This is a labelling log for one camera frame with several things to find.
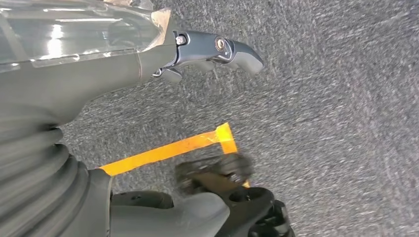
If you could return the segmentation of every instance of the bolt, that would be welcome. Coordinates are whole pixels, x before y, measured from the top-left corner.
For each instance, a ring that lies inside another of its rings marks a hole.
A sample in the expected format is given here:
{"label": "bolt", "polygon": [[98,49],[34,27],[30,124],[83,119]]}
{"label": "bolt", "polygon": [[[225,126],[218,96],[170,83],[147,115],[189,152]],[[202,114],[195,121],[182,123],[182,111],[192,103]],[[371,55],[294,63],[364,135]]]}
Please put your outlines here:
{"label": "bolt", "polygon": [[215,38],[215,48],[220,52],[224,51],[225,41],[224,41],[223,37]]}
{"label": "bolt", "polygon": [[186,43],[186,37],[185,36],[182,36],[182,35],[177,36],[175,38],[175,40],[176,40],[176,44],[177,45],[182,45],[182,44],[185,44]]}

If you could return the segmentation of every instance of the floor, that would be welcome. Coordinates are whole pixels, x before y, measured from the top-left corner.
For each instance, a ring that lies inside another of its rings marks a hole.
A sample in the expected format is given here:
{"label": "floor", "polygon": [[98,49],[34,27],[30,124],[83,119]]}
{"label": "floor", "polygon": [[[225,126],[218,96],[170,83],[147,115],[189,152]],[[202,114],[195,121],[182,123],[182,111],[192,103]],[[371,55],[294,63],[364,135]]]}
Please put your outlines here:
{"label": "floor", "polygon": [[[255,77],[217,68],[96,99],[65,126],[90,168],[228,121],[253,184],[288,205],[299,236],[419,236],[418,0],[158,0],[184,29],[260,52]],[[117,191],[174,194],[173,167],[116,177]]]}

